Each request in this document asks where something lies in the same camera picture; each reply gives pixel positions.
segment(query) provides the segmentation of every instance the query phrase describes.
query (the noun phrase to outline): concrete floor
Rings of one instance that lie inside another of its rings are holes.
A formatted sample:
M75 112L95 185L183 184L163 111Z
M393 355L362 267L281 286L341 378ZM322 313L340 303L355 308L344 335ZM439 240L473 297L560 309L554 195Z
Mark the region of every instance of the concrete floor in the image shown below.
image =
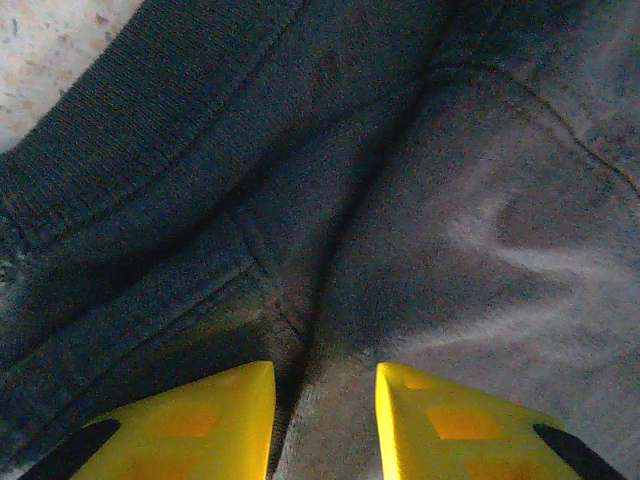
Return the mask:
M0 151L17 143L53 107L140 3L0 2Z

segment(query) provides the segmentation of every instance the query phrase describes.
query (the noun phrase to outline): floor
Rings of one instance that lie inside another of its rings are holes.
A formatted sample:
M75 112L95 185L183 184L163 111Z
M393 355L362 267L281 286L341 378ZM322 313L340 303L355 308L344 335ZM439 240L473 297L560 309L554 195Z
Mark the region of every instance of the floor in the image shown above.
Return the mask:
M104 51L142 0L0 2L0 152Z

